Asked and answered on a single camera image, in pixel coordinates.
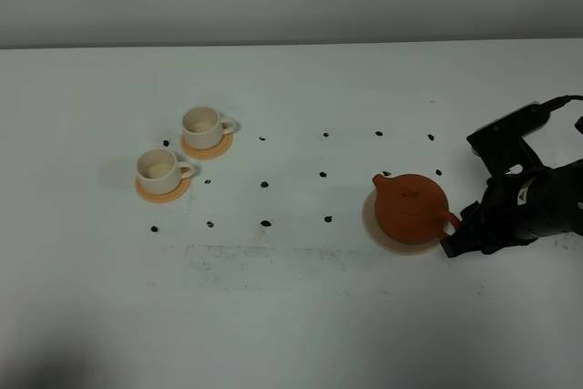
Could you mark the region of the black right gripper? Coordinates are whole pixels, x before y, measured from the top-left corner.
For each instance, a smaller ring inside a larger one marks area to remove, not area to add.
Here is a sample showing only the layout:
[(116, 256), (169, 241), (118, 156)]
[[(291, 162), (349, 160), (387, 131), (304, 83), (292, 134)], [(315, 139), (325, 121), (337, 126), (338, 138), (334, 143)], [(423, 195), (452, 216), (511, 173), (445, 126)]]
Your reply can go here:
[(461, 211), (460, 229), (441, 239), (448, 258), (493, 254), (542, 237), (582, 234), (582, 161), (552, 169), (525, 142), (565, 101), (524, 106), (469, 135), (490, 178), (480, 201)]

